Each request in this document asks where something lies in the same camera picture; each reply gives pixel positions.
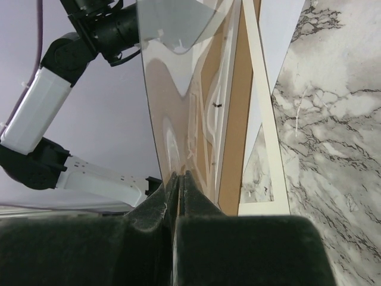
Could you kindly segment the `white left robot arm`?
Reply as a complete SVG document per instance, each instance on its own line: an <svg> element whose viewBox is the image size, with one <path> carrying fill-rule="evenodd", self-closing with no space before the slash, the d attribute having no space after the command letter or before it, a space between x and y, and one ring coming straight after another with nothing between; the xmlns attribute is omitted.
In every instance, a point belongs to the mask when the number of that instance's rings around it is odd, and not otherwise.
<svg viewBox="0 0 381 286"><path fill-rule="evenodd" d="M149 191L135 177L77 161L44 134L72 88L98 55L115 67L128 62L123 52L139 46L136 4L122 1L62 1L74 31L43 50L43 3L36 3L37 54L33 74L1 129L1 167L29 189L96 191L116 188L114 199L131 206Z"/></svg>

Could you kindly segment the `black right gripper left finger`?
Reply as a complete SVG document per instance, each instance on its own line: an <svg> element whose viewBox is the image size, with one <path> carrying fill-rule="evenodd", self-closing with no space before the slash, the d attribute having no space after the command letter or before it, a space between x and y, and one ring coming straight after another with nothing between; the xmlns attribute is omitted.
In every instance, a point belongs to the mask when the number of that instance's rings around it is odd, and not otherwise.
<svg viewBox="0 0 381 286"><path fill-rule="evenodd" d="M1 222L1 284L170 285L178 186L124 216Z"/></svg>

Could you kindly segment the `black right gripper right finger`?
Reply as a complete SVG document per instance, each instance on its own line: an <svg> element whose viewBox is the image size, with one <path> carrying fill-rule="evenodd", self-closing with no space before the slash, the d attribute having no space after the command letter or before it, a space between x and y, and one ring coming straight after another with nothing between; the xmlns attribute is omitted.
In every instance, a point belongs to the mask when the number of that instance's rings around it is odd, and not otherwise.
<svg viewBox="0 0 381 286"><path fill-rule="evenodd" d="M335 285L318 230L290 215L227 216L180 177L176 285Z"/></svg>

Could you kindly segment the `white photo mat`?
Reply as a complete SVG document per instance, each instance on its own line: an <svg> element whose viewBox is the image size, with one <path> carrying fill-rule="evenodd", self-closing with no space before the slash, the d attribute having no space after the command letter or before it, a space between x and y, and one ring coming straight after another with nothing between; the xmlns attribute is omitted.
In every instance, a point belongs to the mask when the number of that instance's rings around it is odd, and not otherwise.
<svg viewBox="0 0 381 286"><path fill-rule="evenodd" d="M263 121L262 126L267 148L273 201L240 204L238 215L289 215L291 212L286 189L285 173L283 170L279 137L277 135L255 6L253 1L243 1L242 4L251 55L253 81L257 88L259 107Z"/></svg>

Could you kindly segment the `white picture frame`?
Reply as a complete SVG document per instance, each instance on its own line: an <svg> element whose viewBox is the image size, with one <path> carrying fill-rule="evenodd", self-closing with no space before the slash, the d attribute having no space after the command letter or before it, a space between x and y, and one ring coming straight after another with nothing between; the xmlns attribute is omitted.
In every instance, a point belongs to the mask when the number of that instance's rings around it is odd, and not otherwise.
<svg viewBox="0 0 381 286"><path fill-rule="evenodd" d="M222 22L220 65L214 77L215 85L209 91L208 105L205 108L205 122L211 139L208 147L211 184L208 198L214 204L218 204L220 195L241 3L241 1L233 1Z"/></svg>

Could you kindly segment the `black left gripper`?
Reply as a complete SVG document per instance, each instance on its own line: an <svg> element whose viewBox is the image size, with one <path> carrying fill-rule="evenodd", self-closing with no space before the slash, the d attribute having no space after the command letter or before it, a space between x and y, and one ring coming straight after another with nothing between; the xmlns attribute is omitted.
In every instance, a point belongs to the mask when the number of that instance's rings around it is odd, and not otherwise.
<svg viewBox="0 0 381 286"><path fill-rule="evenodd" d="M122 65L140 53L123 57L139 44L136 4L123 1L61 1L76 34L60 51L74 57L74 66L87 65L98 54L112 67Z"/></svg>

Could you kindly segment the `clear acrylic sheet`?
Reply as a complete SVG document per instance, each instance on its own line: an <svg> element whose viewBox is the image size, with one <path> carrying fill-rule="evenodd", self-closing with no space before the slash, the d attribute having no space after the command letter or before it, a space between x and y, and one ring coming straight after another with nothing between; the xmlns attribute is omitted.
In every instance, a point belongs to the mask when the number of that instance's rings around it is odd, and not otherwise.
<svg viewBox="0 0 381 286"><path fill-rule="evenodd" d="M138 1L148 107L161 177L191 172L218 201L240 1Z"/></svg>

